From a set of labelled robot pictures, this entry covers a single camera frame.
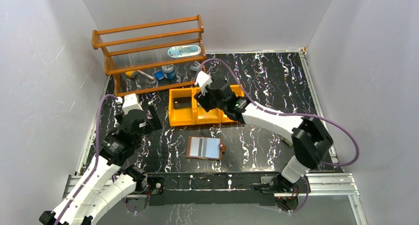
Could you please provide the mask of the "yellow three-compartment bin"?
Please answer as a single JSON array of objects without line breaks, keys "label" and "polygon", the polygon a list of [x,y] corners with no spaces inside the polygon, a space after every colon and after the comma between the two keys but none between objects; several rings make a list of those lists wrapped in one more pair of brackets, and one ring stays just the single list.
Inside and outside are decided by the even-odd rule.
[{"label": "yellow three-compartment bin", "polygon": [[[234,122],[230,120],[227,116],[225,116],[219,109],[214,109],[209,112],[206,112],[194,99],[194,95],[198,93],[199,90],[199,87],[169,90],[168,118],[170,126],[178,127]],[[192,98],[192,107],[175,110],[173,108],[173,99],[176,97],[187,96],[190,96]]]}]

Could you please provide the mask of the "brown leather card holder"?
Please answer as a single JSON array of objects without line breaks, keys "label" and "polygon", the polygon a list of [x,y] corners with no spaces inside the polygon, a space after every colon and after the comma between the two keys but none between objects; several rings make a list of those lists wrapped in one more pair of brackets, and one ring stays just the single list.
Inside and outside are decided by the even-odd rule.
[{"label": "brown leather card holder", "polygon": [[201,160],[221,160],[226,145],[221,138],[190,136],[186,158]]}]

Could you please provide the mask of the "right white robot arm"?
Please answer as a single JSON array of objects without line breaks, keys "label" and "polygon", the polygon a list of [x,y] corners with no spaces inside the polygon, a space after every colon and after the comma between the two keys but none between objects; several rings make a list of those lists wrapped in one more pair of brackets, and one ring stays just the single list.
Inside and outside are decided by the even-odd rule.
[{"label": "right white robot arm", "polygon": [[282,184],[294,184],[309,170],[318,168],[334,143],[316,116],[284,116],[281,111],[237,96],[225,80],[213,80],[205,73],[196,79],[195,85],[200,90],[194,98],[204,110],[219,109],[230,120],[269,130],[294,148],[294,156],[278,174]]}]

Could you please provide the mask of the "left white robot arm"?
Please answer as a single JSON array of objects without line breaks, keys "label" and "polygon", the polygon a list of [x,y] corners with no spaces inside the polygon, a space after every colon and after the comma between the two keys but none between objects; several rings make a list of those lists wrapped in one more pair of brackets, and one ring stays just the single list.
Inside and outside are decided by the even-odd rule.
[{"label": "left white robot arm", "polygon": [[128,194],[146,191],[148,174],[135,165],[122,166],[145,136],[162,129],[154,105],[147,107],[147,112],[131,109],[116,116],[118,126],[101,141],[85,174],[57,207],[41,214],[40,223],[94,225]]}]

